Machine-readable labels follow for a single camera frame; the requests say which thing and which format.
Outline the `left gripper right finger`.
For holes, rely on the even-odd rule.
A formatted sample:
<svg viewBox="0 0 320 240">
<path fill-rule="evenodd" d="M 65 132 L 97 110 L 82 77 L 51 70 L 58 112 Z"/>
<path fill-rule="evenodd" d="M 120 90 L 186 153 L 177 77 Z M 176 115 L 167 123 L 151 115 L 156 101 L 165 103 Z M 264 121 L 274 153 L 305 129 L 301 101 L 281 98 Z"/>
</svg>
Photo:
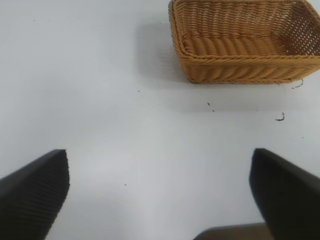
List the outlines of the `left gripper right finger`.
<svg viewBox="0 0 320 240">
<path fill-rule="evenodd" d="M 264 148 L 249 173 L 254 201 L 275 240 L 320 238 L 320 179 Z"/>
</svg>

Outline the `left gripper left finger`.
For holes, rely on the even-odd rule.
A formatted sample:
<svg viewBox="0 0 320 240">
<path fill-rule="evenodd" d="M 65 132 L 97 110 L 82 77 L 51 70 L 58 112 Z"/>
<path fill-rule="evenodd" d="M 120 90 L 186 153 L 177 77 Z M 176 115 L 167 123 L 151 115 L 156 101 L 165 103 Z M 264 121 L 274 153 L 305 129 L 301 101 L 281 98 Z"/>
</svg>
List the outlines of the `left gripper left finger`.
<svg viewBox="0 0 320 240">
<path fill-rule="evenodd" d="M 0 180 L 0 238 L 44 240 L 70 188 L 67 152 L 52 150 Z"/>
</svg>

